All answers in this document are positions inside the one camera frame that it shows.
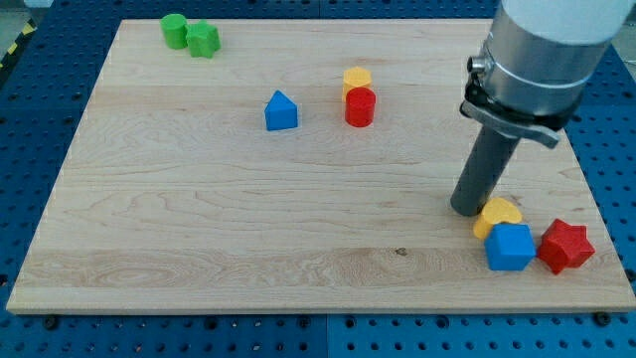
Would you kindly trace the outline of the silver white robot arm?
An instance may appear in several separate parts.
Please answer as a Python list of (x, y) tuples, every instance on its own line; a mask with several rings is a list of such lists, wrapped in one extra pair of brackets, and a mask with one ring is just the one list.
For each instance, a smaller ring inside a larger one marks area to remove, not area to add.
[(634, 0), (502, 0), (469, 74), (463, 115), (480, 122), (480, 145), (548, 148), (578, 108), (586, 83)]

